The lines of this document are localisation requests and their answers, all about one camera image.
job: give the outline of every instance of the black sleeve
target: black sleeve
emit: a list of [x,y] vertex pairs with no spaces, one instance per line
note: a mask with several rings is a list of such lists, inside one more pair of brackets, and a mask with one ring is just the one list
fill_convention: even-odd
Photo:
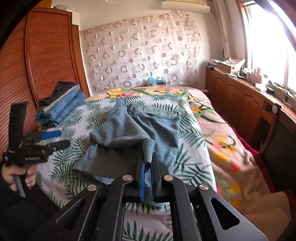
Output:
[[[39,207],[36,207],[34,202],[28,198],[22,198],[17,192],[11,190],[4,181],[2,172],[0,172],[0,240],[26,240],[59,209],[42,193],[37,185],[31,189],[31,193],[34,202],[39,203]],[[48,204],[47,202],[51,212],[44,215],[42,209],[48,211],[45,207],[45,204]]]

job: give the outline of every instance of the window frame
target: window frame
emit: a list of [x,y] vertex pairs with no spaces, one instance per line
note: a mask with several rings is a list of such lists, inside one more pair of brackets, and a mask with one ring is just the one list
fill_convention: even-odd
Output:
[[[264,10],[273,13],[277,18],[280,20],[284,27],[285,34],[292,44],[294,50],[296,51],[296,36],[293,35],[292,31],[288,28],[285,21],[282,20],[280,15],[267,3],[268,0],[254,0],[256,3],[251,3],[244,5],[245,2],[248,2],[247,0],[236,0],[237,7],[239,10],[241,22],[242,22],[242,29],[244,34],[244,49],[245,49],[245,59],[246,59],[246,68],[254,70],[254,62],[253,62],[253,54],[252,54],[252,44],[251,44],[251,30],[250,30],[250,16],[251,12],[249,11],[248,6],[251,6],[253,4],[258,4],[261,6]],[[286,68],[285,68],[285,76],[284,76],[284,82],[283,87],[290,91],[291,94],[296,96],[296,90],[292,90],[288,87],[288,72],[289,72],[289,64],[288,64],[288,54],[286,59]]]

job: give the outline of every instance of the blue denim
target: blue denim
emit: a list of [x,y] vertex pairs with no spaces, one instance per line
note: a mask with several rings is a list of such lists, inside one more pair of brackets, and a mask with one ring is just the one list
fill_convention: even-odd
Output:
[[36,114],[36,121],[43,127],[49,128],[52,126],[52,122],[60,115],[64,108],[69,102],[75,97],[80,86],[77,84],[76,87],[61,98],[49,111],[39,111]]
[[81,91],[78,91],[75,97],[70,101],[70,103],[62,110],[60,115],[53,121],[53,125],[59,125],[65,117],[71,113],[75,108],[80,106],[83,101],[86,99],[85,94]]

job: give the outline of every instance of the circle-patterned curtain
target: circle-patterned curtain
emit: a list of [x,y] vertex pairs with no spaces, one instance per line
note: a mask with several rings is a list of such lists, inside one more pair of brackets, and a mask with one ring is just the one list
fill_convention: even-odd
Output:
[[107,23],[81,32],[93,93],[147,85],[191,85],[200,34],[188,14],[170,13]]

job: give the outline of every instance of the silver bolt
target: silver bolt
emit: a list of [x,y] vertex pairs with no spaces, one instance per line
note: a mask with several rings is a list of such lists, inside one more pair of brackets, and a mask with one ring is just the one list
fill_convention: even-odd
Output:
[[87,190],[89,190],[90,192],[95,191],[96,190],[96,185],[94,185],[94,184],[88,185]]
[[124,175],[122,177],[122,179],[125,180],[125,181],[130,181],[132,179],[132,176],[131,175]]
[[166,181],[172,181],[172,180],[174,179],[174,177],[171,176],[171,175],[165,175],[164,179],[165,179]]
[[204,183],[200,184],[198,187],[202,191],[206,191],[206,190],[209,189],[209,186],[207,184],[204,184]]

